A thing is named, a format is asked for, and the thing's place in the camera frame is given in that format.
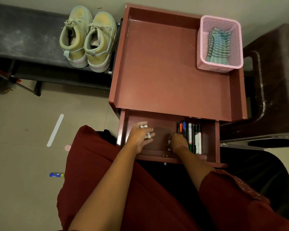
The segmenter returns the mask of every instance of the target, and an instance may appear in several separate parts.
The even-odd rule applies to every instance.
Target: basket rim
[[[230,66],[230,65],[224,65],[224,64],[217,64],[217,63],[213,63],[213,62],[207,62],[203,59],[202,57],[202,37],[203,37],[203,34],[202,33],[202,29],[203,29],[203,21],[204,19],[206,18],[212,18],[212,19],[217,19],[217,20],[226,20],[226,21],[231,21],[231,22],[234,22],[238,25],[238,28],[239,28],[239,43],[240,43],[240,48],[242,50],[240,50],[240,59],[241,59],[241,63],[240,65],[238,66]],[[200,34],[200,60],[206,64],[206,65],[210,65],[210,66],[219,66],[219,67],[225,67],[225,68],[232,68],[232,69],[240,69],[242,66],[243,66],[243,42],[242,42],[242,32],[241,32],[241,24],[234,20],[234,19],[228,19],[228,18],[221,18],[221,17],[217,17],[217,16],[211,16],[211,15],[203,15],[200,19],[200,28],[198,30],[199,34]]]

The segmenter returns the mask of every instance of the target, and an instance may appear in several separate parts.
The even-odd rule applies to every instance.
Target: pink bracelet
[[[178,146],[176,146],[174,149],[173,149],[173,153],[175,153],[174,151],[178,148],[178,147],[185,147],[187,150],[189,150],[186,146],[184,146],[184,145],[178,145]]]

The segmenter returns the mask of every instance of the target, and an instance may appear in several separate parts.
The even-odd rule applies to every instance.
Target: plastic basket
[[[230,36],[230,52],[228,57],[228,64],[217,64],[207,62],[208,55],[208,35],[214,28],[222,31],[231,31]],[[233,69],[239,69],[243,66],[243,47],[241,26],[239,22],[219,18],[209,15],[204,15],[200,20],[200,29],[197,38],[197,68],[221,73],[227,73]]]

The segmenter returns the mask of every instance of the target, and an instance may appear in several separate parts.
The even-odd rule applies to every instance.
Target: wall
[[[260,35],[282,23],[289,23],[289,0],[0,0],[0,3],[68,14],[76,5],[87,7],[92,14],[109,12],[118,21],[125,3],[215,15],[239,21],[243,44],[247,45]]]

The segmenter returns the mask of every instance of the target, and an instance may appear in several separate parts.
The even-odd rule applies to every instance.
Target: yellow shoe
[[[69,19],[65,22],[65,27],[60,35],[60,46],[64,51],[63,55],[67,57],[73,67],[83,68],[88,65],[83,44],[91,23],[92,15],[83,6],[74,7]]]
[[[84,44],[89,66],[94,72],[104,72],[110,64],[117,25],[110,14],[101,11],[89,26],[90,32]]]

